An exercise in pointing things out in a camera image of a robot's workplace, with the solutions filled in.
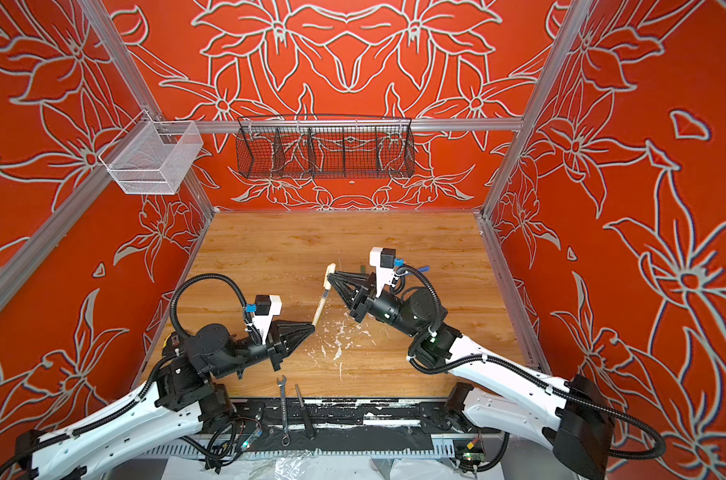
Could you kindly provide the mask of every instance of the black screwdriver handle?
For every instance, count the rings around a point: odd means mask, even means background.
[[[307,411],[307,407],[301,408],[301,417],[305,421],[305,434],[307,435],[307,438],[312,440],[315,437],[315,427],[312,426],[310,413]]]

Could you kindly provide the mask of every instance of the wooden table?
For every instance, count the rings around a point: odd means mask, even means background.
[[[209,272],[234,279],[253,302],[256,294],[280,295],[277,318],[312,320],[330,263],[337,270],[367,271],[373,246],[395,248],[410,265],[429,265],[430,282],[448,309],[446,323],[486,348],[523,362],[507,310],[491,271],[471,213],[291,213],[217,214],[189,276]],[[408,286],[416,285],[410,276]],[[182,325],[196,332],[222,323],[231,334],[245,335],[240,304],[223,282],[206,280],[182,295]],[[164,327],[149,365],[160,359],[162,342],[173,331]],[[405,360],[411,339],[367,316],[358,324],[347,315],[335,291],[316,333],[285,359],[279,372],[269,361],[220,381],[233,398],[278,396],[276,379],[285,375],[289,396],[299,383],[303,396],[447,396],[457,381],[450,374],[426,376]]]

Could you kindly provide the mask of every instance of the black wire basket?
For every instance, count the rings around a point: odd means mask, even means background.
[[[409,118],[241,117],[235,138],[245,178],[409,178],[415,146]]]

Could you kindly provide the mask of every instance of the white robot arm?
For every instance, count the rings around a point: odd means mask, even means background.
[[[449,399],[463,406],[461,414],[474,426],[498,428],[533,440],[591,480],[605,477],[608,456],[642,460],[665,452],[664,439],[656,430],[608,407],[587,378],[577,375],[569,382],[527,369],[448,326],[444,323],[448,312],[435,288],[419,270],[396,258],[395,250],[372,249],[369,264],[376,268],[375,273],[334,272],[328,274],[328,281],[355,321],[362,322],[370,314],[414,338],[406,360],[416,370],[430,375],[453,373],[501,395],[463,384],[461,398]],[[414,275],[423,286],[400,298],[397,295],[405,288],[406,274]],[[642,429],[653,438],[654,447],[643,452],[612,450],[614,419]]]
[[[176,318],[181,293],[207,279],[233,287],[243,307],[248,336],[230,336],[218,323],[206,325],[195,335],[182,328]],[[276,295],[258,295],[253,304],[246,304],[235,282],[224,275],[203,274],[187,280],[170,303],[176,331],[166,341],[164,358],[147,382],[70,426],[21,434],[15,455],[0,467],[0,477],[17,463],[24,480],[95,480],[129,458],[175,438],[200,449],[203,447],[185,436],[198,432],[216,436],[227,428],[234,435],[235,409],[224,386],[213,383],[212,376],[220,379],[236,373],[242,378],[247,367],[263,360],[270,360],[273,369],[279,370],[282,360],[315,331],[310,322],[273,320],[280,311]],[[223,458],[226,453],[216,455]]]

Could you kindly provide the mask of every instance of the red floral wallpaper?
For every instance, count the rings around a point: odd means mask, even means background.
[[[0,314],[0,464],[128,392],[204,226],[185,186],[110,184],[80,218]]]
[[[77,3],[0,1],[0,268],[138,112]]]
[[[168,119],[523,113],[567,0],[107,0]],[[481,206],[510,132],[418,135],[409,180],[246,180],[231,135],[195,172],[222,210]]]
[[[0,1],[0,268],[138,112],[76,2]],[[61,240],[0,314],[0,465],[128,391],[204,225],[111,184]]]
[[[493,227],[553,371],[667,439],[609,477],[726,478],[726,0],[596,2],[506,182]]]

